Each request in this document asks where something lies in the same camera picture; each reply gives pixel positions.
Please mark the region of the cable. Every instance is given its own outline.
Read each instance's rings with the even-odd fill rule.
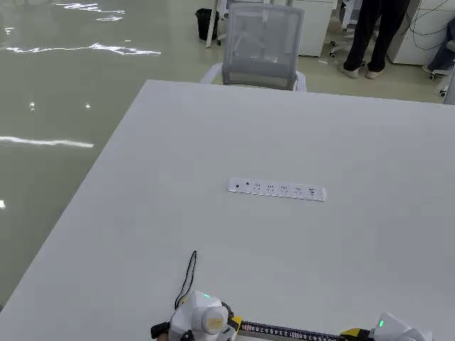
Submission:
[[[429,10],[428,12],[425,12],[425,13],[423,13],[422,15],[416,17],[416,19],[414,19],[414,20],[411,20],[410,15],[409,15],[408,12],[406,11],[406,19],[407,19],[407,21],[408,21],[409,24],[407,25],[406,29],[404,29],[403,32],[401,32],[400,35],[403,36],[403,35],[407,32],[407,30],[409,29],[409,30],[412,32],[412,40],[413,40],[413,42],[414,42],[415,47],[416,47],[416,48],[419,48],[420,50],[423,50],[423,51],[433,50],[434,48],[438,48],[439,46],[441,46],[441,45],[444,43],[444,41],[442,41],[442,42],[440,42],[439,44],[436,44],[436,45],[434,45],[434,46],[432,46],[432,47],[430,47],[430,48],[423,48],[422,46],[419,46],[419,44],[418,44],[417,41],[416,41],[415,36],[416,36],[416,34],[417,34],[418,36],[430,36],[430,35],[433,35],[433,34],[437,34],[437,33],[439,33],[439,32],[445,31],[445,30],[446,30],[445,27],[442,28],[442,29],[440,29],[440,30],[438,30],[438,31],[434,31],[434,32],[419,33],[419,32],[416,32],[415,26],[417,25],[417,21],[420,20],[420,18],[426,16],[427,14],[430,14],[430,13],[433,12],[433,11],[436,11],[436,10],[439,9],[439,8],[441,8],[441,7],[442,7],[443,5],[445,5],[445,3],[447,3],[448,1],[449,1],[449,0],[444,0],[444,1],[441,2],[438,6],[434,7],[433,9]],[[422,1],[419,2],[419,6],[418,6],[418,8],[417,8],[416,13],[419,13],[419,12],[420,12],[421,5],[422,5]]]
[[[177,295],[176,301],[173,304],[173,308],[174,309],[178,308],[178,305],[180,304],[180,301],[182,300],[182,298],[185,297],[190,292],[191,286],[193,285],[194,269],[196,268],[196,259],[197,259],[197,257],[198,257],[198,252],[196,250],[194,250],[193,253],[191,254],[190,261],[188,263],[188,268],[186,268],[185,281],[183,282],[182,289],[180,290],[180,293]],[[191,269],[191,264],[193,265],[193,270],[191,272],[190,285],[189,285],[188,289],[186,290],[186,292],[182,295],[182,292],[183,292],[183,290],[185,288],[185,285],[186,285],[186,281],[188,280],[188,274],[189,274],[190,269]]]

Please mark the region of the power strip switch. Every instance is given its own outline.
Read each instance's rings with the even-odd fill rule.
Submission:
[[[323,187],[304,185],[301,183],[288,183],[279,181],[266,181],[249,178],[230,178],[227,190],[236,193],[268,195],[271,197],[288,197],[311,201],[326,201],[326,189]]]

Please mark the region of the white shoe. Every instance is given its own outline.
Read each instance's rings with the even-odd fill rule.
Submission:
[[[379,72],[367,70],[367,73],[365,73],[365,77],[367,77],[369,80],[375,80],[376,78],[381,76],[381,74],[383,74],[383,73],[384,73],[384,70],[381,70]]]
[[[349,71],[344,68],[343,64],[340,64],[338,66],[338,71],[340,71],[341,73],[344,73],[346,76],[348,76],[349,78],[352,78],[353,80],[358,78],[358,68],[355,69],[354,71]]]

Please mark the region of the black trash can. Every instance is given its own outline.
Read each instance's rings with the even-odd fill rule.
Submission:
[[[207,40],[208,36],[208,25],[210,24],[210,15],[212,14],[211,9],[198,9],[196,11],[196,17],[198,18],[198,30],[199,30],[199,39]],[[218,31],[218,20],[220,20],[220,14],[216,11],[215,15],[215,25],[213,25],[213,35],[212,40],[217,38]]]

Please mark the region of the black pants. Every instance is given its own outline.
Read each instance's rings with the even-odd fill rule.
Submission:
[[[363,61],[363,55],[370,42],[376,21],[381,17],[378,39],[368,69],[382,71],[385,67],[385,55],[393,36],[400,28],[410,0],[363,0],[359,19],[355,27],[353,47],[349,52],[344,68],[354,71]]]

